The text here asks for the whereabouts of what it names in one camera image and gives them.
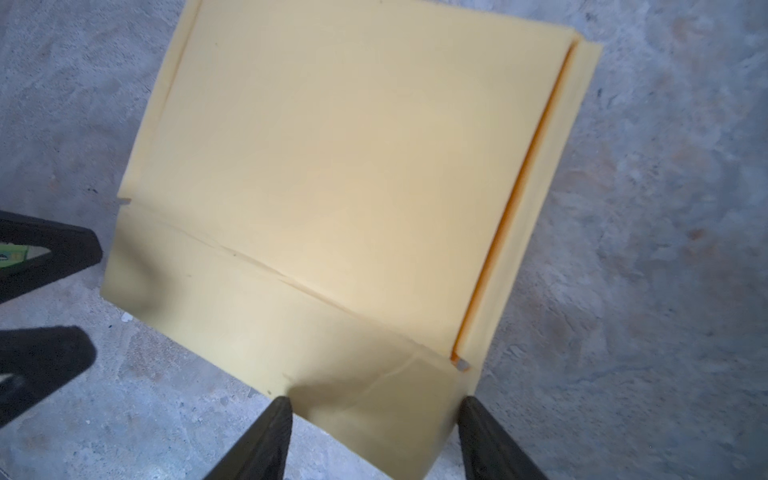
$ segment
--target green object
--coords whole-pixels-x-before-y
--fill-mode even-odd
[[[28,245],[0,243],[0,268],[5,268],[27,260],[28,251]]]

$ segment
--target dark spot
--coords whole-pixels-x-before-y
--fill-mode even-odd
[[[688,238],[695,242],[703,237],[705,233],[706,231],[703,228],[694,228],[693,230],[689,230],[687,235]]]

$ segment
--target orange edge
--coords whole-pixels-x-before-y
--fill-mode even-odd
[[[565,72],[568,71],[571,67],[574,49],[580,40],[581,37],[577,35],[571,43],[571,47],[568,49],[568,53],[565,54],[565,60],[563,60],[563,68],[560,69],[558,79],[554,83],[552,94],[549,97],[547,106],[544,108],[544,113],[541,114],[541,120],[539,120],[538,126],[536,127],[536,132],[534,133],[533,139],[531,140],[531,146],[528,148],[528,152],[525,154],[523,164],[520,167],[518,179],[515,181],[515,185],[512,187],[512,192],[509,196],[507,207],[504,209],[502,219],[498,222],[496,235],[494,235],[493,241],[491,242],[491,247],[488,249],[488,256],[485,258],[485,263],[483,263],[482,270],[480,271],[480,277],[478,278],[477,284],[475,284],[475,291],[472,292],[472,298],[469,300],[467,313],[464,315],[462,325],[458,328],[458,335],[456,336],[456,341],[454,342],[453,350],[451,351],[451,362],[457,368],[459,367],[459,362],[462,360],[457,351],[459,348],[461,348],[462,342],[466,337],[467,332],[474,324],[475,314],[479,307],[480,299],[485,293],[488,280],[491,278],[491,272],[496,265],[499,255],[501,255],[502,248],[504,246],[504,240],[508,235],[509,229],[512,225],[512,219],[515,216],[518,205],[520,204],[520,198],[522,197],[523,190],[525,189],[525,185],[527,183],[526,180],[530,174],[529,172],[533,167],[534,158],[539,151],[542,138],[544,137],[544,134],[547,130],[547,125],[551,121],[552,110],[560,98],[560,92],[562,90],[563,83],[565,82]]]

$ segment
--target marble surface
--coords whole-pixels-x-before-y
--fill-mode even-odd
[[[605,50],[478,397],[551,480],[768,478],[768,2],[453,2]],[[0,2],[0,209],[92,228],[179,0]],[[104,264],[0,306],[95,365],[0,430],[0,478],[203,478],[267,400],[100,299]],[[286,478],[382,478],[306,422]],[[463,478],[451,439],[430,478]]]

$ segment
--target black plastic part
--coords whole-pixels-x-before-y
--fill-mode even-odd
[[[0,303],[101,262],[91,230],[0,211],[0,241],[45,247],[50,252],[0,268]]]
[[[283,480],[292,427],[290,399],[279,396],[205,480]]]
[[[467,480],[547,480],[473,396],[465,398],[459,408],[458,436]]]
[[[91,339],[76,326],[0,330],[0,428],[95,360]]]

